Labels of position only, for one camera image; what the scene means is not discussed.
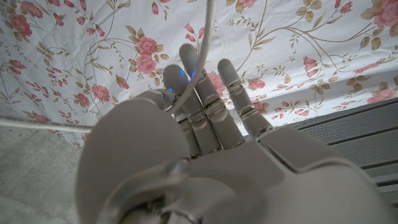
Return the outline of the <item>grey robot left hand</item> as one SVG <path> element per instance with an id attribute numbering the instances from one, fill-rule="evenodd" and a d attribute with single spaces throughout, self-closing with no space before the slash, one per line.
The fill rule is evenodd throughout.
<path id="1" fill-rule="evenodd" d="M 244 140 L 190 44 L 165 88 L 115 106 L 91 130 L 78 166 L 80 223 L 396 223 L 356 165 L 255 108 L 232 63 L 218 63 Z"/>

